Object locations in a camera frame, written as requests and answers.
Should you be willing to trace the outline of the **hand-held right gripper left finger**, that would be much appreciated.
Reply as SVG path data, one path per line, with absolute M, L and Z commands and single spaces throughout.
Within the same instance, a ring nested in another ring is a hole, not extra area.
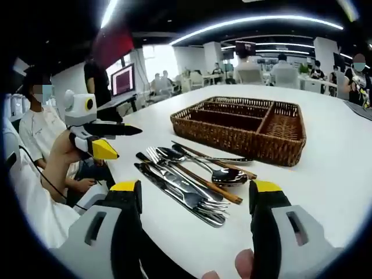
M 140 180 L 114 185 L 69 228 L 53 255 L 77 278 L 145 278 Z

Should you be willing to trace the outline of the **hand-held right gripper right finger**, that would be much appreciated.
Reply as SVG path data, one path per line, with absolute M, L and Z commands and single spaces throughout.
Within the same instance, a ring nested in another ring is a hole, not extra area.
M 323 226 L 275 183 L 249 183 L 252 278 L 316 278 L 341 253 Z

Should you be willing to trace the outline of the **person's right hand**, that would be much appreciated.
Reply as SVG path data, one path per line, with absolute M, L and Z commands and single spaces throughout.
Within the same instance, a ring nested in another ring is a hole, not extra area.
M 241 278 L 251 278 L 253 261 L 254 252 L 251 249 L 244 249 L 237 254 L 235 258 L 235 268 Z M 215 271 L 208 271 L 202 276 L 202 279 L 220 279 L 220 277 Z

